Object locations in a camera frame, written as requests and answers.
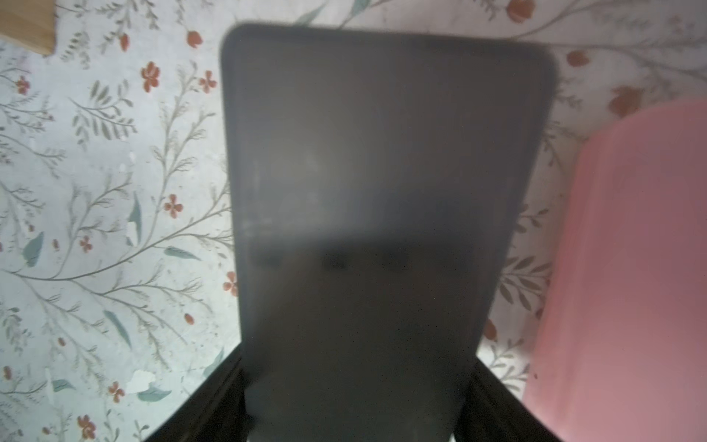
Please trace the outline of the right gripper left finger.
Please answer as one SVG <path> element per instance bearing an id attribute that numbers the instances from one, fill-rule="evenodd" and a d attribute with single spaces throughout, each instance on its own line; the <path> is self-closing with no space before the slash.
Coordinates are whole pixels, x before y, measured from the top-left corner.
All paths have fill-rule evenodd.
<path id="1" fill-rule="evenodd" d="M 244 390 L 242 350 L 237 346 L 147 441 L 244 441 Z"/>

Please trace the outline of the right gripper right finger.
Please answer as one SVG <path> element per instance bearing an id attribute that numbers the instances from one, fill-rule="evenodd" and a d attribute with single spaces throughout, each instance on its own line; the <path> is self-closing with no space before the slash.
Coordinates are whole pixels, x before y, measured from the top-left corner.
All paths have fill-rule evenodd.
<path id="1" fill-rule="evenodd" d="M 453 436 L 460 442 L 560 442 L 476 359 Z"/>

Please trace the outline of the pink pencil case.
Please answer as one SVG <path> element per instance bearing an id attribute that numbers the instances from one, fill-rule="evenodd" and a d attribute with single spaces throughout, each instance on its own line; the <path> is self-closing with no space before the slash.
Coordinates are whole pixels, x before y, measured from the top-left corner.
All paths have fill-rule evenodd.
<path id="1" fill-rule="evenodd" d="M 706 102 L 583 146 L 523 395 L 564 441 L 706 438 Z"/>

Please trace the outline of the black pencil case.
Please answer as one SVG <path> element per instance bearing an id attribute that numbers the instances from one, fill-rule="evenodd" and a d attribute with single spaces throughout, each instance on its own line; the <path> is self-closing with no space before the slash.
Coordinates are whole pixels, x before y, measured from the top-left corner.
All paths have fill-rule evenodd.
<path id="1" fill-rule="evenodd" d="M 553 56 L 247 23 L 221 67 L 250 440 L 449 440 Z"/>

